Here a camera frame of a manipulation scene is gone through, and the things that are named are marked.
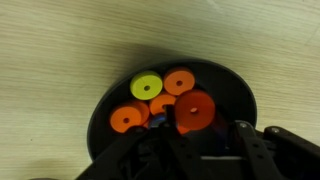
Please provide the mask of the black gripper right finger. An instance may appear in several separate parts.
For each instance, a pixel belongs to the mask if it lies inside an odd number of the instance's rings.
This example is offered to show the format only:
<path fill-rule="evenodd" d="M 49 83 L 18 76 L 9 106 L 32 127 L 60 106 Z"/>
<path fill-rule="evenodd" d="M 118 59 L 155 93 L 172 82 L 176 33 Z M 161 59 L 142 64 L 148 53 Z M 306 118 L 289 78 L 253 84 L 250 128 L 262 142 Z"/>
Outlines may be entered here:
<path fill-rule="evenodd" d="M 320 147 L 279 126 L 215 121 L 226 130 L 227 156 L 213 161 L 214 180 L 320 180 Z"/>

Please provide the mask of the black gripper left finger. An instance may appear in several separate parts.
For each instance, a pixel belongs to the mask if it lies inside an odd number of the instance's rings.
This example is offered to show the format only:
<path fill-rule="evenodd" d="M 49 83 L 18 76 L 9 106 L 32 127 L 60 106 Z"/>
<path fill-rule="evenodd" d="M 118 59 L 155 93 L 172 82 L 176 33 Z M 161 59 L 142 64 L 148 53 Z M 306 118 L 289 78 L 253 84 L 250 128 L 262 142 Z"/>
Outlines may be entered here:
<path fill-rule="evenodd" d="M 106 148 L 75 180 L 213 180 L 191 142 L 165 107 L 157 128 L 134 126 Z"/>

